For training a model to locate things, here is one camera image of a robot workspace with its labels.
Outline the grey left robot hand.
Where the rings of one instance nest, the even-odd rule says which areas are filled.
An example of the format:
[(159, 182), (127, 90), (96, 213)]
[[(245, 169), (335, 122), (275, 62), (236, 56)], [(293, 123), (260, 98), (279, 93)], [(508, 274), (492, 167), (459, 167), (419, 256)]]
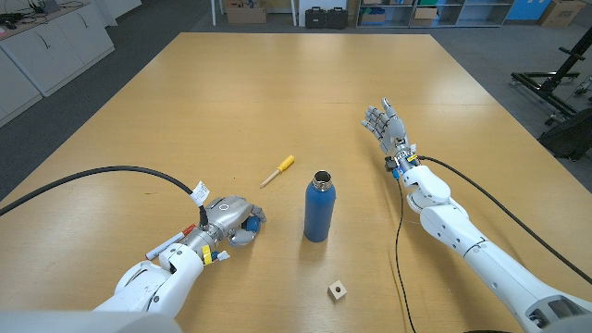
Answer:
[(266, 222), (263, 209), (240, 196), (216, 198), (203, 211), (206, 224), (200, 229), (215, 242), (227, 239), (233, 247), (251, 243)]

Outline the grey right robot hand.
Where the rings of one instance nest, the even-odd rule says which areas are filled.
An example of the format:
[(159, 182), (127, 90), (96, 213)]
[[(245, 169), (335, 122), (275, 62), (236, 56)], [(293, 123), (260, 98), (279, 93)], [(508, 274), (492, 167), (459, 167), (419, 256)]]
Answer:
[(371, 105), (366, 109), (362, 126), (376, 137), (385, 155), (396, 156), (401, 152), (409, 154), (411, 145), (402, 119), (386, 97), (381, 100), (381, 104), (382, 110)]

